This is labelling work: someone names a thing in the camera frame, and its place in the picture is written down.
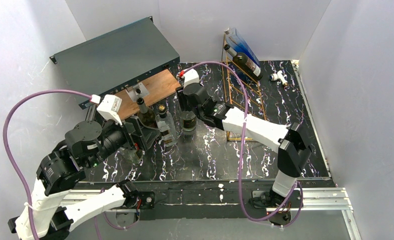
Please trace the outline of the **clear tall glass bottle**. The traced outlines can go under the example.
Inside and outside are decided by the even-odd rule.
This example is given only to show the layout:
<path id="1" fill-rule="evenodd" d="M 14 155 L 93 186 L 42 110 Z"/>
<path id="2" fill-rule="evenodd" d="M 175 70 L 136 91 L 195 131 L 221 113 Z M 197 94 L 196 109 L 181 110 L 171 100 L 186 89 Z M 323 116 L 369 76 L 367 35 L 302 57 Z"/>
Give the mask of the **clear tall glass bottle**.
<path id="1" fill-rule="evenodd" d="M 197 117 L 192 111 L 180 113 L 180 126 L 184 135 L 194 134 L 197 126 Z"/>

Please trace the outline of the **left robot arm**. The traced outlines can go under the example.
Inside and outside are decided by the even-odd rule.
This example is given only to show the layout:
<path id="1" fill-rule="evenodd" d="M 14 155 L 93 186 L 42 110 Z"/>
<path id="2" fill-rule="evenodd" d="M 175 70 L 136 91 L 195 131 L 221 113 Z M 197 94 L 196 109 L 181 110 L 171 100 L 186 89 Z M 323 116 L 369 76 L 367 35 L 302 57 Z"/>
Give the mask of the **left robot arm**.
<path id="1" fill-rule="evenodd" d="M 20 216 L 8 221 L 10 231 L 21 240 L 64 240 L 79 225 L 105 211 L 119 207 L 152 208 L 152 203 L 145 202 L 149 192 L 141 193 L 128 179 L 75 204 L 63 206 L 62 200 L 85 179 L 86 169 L 96 167 L 119 149 L 131 150 L 137 157 L 159 136 L 157 128 L 143 125 L 137 116 L 121 123 L 78 123 L 42 159 L 29 194 L 30 202 Z"/>

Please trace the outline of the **dark brown wine bottle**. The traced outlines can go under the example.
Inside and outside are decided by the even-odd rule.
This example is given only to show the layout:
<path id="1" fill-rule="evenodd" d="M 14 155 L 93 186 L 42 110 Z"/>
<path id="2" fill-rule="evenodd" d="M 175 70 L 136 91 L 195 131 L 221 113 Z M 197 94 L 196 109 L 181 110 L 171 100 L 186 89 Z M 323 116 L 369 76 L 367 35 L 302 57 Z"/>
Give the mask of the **dark brown wine bottle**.
<path id="1" fill-rule="evenodd" d="M 263 73 L 261 68 L 245 53 L 235 51 L 229 44 L 225 44 L 223 49 L 232 56 L 232 61 L 249 77 L 255 81 L 262 79 Z"/>

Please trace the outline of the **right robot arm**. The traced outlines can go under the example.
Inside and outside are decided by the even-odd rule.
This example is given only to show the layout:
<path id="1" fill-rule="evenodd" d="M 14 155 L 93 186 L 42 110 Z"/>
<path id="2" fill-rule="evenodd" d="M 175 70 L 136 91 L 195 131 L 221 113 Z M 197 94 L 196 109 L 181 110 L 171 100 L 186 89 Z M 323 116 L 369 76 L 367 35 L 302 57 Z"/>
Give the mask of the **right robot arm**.
<path id="1" fill-rule="evenodd" d="M 207 126 L 242 133 L 277 153 L 278 173 L 265 202 L 279 205 L 294 189 L 313 148 L 307 131 L 298 123 L 291 126 L 271 123 L 245 113 L 221 100 L 213 100 L 199 83 L 176 88 L 180 108 L 192 112 Z"/>

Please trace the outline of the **blue glass bottle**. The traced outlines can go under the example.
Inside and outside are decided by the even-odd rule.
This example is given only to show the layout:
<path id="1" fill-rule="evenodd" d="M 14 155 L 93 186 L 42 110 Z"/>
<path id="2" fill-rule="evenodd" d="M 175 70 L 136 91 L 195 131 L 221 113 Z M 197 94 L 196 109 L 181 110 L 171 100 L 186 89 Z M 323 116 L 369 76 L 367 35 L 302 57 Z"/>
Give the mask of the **blue glass bottle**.
<path id="1" fill-rule="evenodd" d="M 238 30 L 235 27 L 228 28 L 224 31 L 225 34 L 225 42 L 233 48 L 236 52 L 241 52 L 246 54 L 257 66 L 260 66 L 260 61 L 248 45 L 248 43 L 244 40 L 244 38 L 240 35 Z"/>

